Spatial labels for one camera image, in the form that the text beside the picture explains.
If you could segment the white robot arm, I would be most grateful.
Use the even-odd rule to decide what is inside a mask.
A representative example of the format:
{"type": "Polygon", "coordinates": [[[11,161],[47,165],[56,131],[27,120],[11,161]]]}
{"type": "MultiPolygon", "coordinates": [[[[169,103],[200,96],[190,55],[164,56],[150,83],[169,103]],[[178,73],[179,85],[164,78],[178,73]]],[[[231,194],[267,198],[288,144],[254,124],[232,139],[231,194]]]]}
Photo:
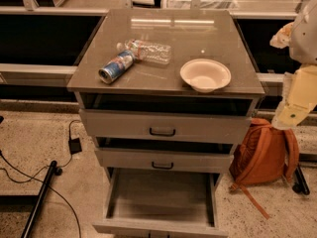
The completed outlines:
{"type": "Polygon", "coordinates": [[[301,6],[296,19],[284,25],[269,41],[272,47],[289,47],[289,55],[301,63],[283,79],[282,100],[272,119],[277,129],[301,123],[317,106],[317,0],[301,6]]]}

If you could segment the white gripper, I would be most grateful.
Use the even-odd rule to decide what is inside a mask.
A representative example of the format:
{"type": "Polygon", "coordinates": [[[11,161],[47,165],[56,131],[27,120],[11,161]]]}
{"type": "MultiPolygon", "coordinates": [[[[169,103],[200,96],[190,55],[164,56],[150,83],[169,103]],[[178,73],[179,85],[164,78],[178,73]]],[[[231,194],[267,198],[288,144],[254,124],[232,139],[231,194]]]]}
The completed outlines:
{"type": "Polygon", "coordinates": [[[315,13],[301,13],[271,38],[278,49],[289,46],[290,57],[303,64],[295,73],[286,72],[279,102],[271,125],[287,130],[299,125],[317,105],[317,18],[315,13]]]}

